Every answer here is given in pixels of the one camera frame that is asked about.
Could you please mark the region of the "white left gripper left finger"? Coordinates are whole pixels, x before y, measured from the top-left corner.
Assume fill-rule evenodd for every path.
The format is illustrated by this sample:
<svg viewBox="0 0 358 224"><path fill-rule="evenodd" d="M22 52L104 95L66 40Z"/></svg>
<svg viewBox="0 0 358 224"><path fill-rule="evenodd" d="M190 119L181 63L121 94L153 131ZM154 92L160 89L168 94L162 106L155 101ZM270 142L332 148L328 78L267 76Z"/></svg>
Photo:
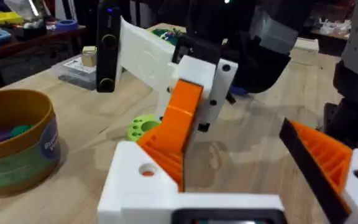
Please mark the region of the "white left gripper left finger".
<svg viewBox="0 0 358 224"><path fill-rule="evenodd" d="M177 183L134 142L120 142L98 203L99 223L170 223Z"/></svg>

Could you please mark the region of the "white orange left gripper right finger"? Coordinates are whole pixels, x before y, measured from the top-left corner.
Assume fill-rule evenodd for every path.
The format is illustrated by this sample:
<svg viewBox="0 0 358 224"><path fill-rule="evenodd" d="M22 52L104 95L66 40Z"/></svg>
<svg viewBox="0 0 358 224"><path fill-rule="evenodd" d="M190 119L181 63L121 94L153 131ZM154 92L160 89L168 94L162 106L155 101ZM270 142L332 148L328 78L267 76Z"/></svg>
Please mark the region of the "white orange left gripper right finger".
<svg viewBox="0 0 358 224"><path fill-rule="evenodd" d="M279 137L328 223L358 223L358 148L285 118Z"/></svg>

